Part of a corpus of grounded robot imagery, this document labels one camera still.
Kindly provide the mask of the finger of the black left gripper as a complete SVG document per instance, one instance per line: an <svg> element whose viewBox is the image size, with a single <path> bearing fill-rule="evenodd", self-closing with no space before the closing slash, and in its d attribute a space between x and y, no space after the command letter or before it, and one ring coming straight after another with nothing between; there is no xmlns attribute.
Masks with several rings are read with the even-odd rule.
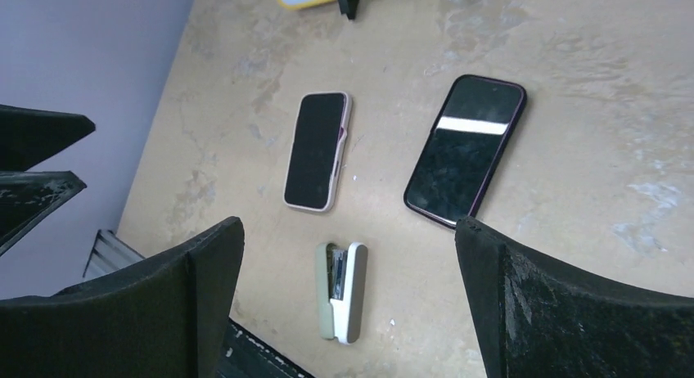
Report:
<svg viewBox="0 0 694 378"><path fill-rule="evenodd" d="M1 170L26 171L95 130L84 115L2 105Z"/></svg>
<svg viewBox="0 0 694 378"><path fill-rule="evenodd" d="M1 253L87 187L70 171L1 172Z"/></svg>

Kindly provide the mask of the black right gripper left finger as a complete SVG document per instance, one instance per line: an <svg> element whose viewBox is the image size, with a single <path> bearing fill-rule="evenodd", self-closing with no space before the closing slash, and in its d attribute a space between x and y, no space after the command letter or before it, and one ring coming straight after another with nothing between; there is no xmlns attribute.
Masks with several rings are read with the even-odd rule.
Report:
<svg viewBox="0 0 694 378"><path fill-rule="evenodd" d="M2 376L214 376L244 245L230 217L55 295L3 300Z"/></svg>

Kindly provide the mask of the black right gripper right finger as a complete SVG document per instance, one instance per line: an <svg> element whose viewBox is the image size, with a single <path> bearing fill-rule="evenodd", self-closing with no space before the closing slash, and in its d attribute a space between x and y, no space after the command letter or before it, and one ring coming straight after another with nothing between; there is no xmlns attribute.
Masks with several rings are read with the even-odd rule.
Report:
<svg viewBox="0 0 694 378"><path fill-rule="evenodd" d="M587 272L472 217L455 244L487 376L692 376L692 299Z"/></svg>

